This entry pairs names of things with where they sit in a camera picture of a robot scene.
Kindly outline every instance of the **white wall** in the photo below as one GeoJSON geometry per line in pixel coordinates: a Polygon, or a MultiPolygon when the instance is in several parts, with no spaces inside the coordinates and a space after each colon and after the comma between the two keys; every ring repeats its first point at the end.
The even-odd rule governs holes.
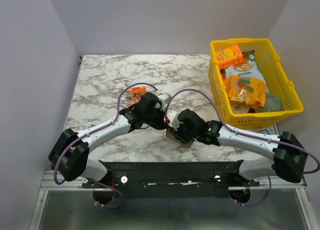
{"type": "Polygon", "coordinates": [[[29,227],[79,55],[49,0],[0,0],[0,229],[29,227]]]}
{"type": "Polygon", "coordinates": [[[288,0],[51,0],[81,54],[208,54],[266,38],[288,0]]]}
{"type": "MultiPolygon", "coordinates": [[[[269,38],[304,105],[304,112],[278,126],[293,132],[302,145],[320,157],[320,0],[289,0],[269,38]]],[[[308,159],[306,169],[315,167],[308,159]]],[[[320,219],[320,174],[306,175],[308,193],[320,219]]]]}

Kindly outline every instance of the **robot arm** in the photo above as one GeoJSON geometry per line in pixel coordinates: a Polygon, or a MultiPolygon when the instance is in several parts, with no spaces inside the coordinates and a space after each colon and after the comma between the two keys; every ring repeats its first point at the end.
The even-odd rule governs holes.
{"type": "MultiPolygon", "coordinates": [[[[148,124],[156,130],[169,130],[177,140],[184,144],[197,140],[206,145],[243,148],[265,157],[253,161],[241,161],[240,164],[236,164],[236,169],[233,169],[229,175],[226,174],[226,178],[240,178],[246,182],[256,177],[279,176],[292,183],[301,181],[307,160],[306,154],[276,143],[238,135],[236,128],[234,128],[235,133],[232,133],[221,122],[214,120],[205,122],[189,109],[181,113],[171,111],[164,121],[164,110],[170,97],[168,94],[157,96],[147,92],[139,103],[121,110],[119,118],[114,123],[112,118],[87,130],[79,132],[74,132],[72,129],[65,130],[52,149],[49,160],[56,165],[63,150],[75,139],[86,135],[63,156],[58,170],[68,182],[79,176],[101,181],[107,177],[111,169],[103,161],[88,159],[89,153],[117,136],[138,130],[143,124],[148,124]],[[110,123],[113,124],[91,134],[94,130],[110,123]]],[[[263,136],[263,134],[254,132],[248,133],[257,137],[263,136]]],[[[280,139],[280,141],[301,147],[298,140],[288,132],[284,132],[282,136],[268,135],[268,138],[280,139]]]]}

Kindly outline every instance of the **white marble table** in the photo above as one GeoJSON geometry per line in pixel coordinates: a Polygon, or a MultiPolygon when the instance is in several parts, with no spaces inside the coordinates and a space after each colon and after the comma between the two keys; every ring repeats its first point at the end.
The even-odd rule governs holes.
{"type": "MultiPolygon", "coordinates": [[[[76,83],[66,128],[84,130],[116,115],[117,98],[126,87],[138,82],[156,85],[173,95],[194,88],[213,97],[208,78],[209,55],[85,55],[76,83]]],[[[121,108],[129,105],[123,97],[121,108]]],[[[184,92],[170,109],[194,110],[205,121],[218,120],[209,102],[195,92],[184,92]]],[[[269,132],[275,134],[275,128],[269,132]]],[[[152,128],[119,136],[96,148],[89,158],[108,162],[203,162],[261,158],[233,147],[194,142],[190,148],[166,138],[165,131],[152,128]]]]}

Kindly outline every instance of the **yellow plastic basket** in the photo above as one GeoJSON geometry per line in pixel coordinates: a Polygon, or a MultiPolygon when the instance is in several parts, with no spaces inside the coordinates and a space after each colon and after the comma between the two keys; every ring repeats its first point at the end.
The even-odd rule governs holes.
{"type": "Polygon", "coordinates": [[[217,40],[210,43],[211,60],[209,67],[209,80],[213,92],[215,104],[223,120],[241,129],[268,128],[290,115],[300,114],[304,110],[292,81],[288,80],[271,41],[267,38],[232,38],[217,40]],[[255,62],[263,74],[266,85],[272,94],[278,95],[284,105],[284,111],[267,113],[235,114],[226,93],[218,62],[216,51],[238,44],[242,52],[255,50],[255,62]]]}

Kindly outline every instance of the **screw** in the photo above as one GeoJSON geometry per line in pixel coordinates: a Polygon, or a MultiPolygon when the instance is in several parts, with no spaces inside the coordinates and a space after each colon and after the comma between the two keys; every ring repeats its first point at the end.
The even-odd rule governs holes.
{"type": "Polygon", "coordinates": [[[85,178],[85,177],[82,178],[82,183],[83,183],[83,184],[86,184],[87,182],[88,182],[88,179],[87,179],[87,178],[85,178]]]}
{"type": "Polygon", "coordinates": [[[128,178],[126,176],[121,177],[121,182],[123,184],[127,183],[128,182],[128,178]]]}
{"type": "Polygon", "coordinates": [[[214,179],[217,180],[218,182],[221,182],[221,177],[219,175],[215,175],[214,179]]]}

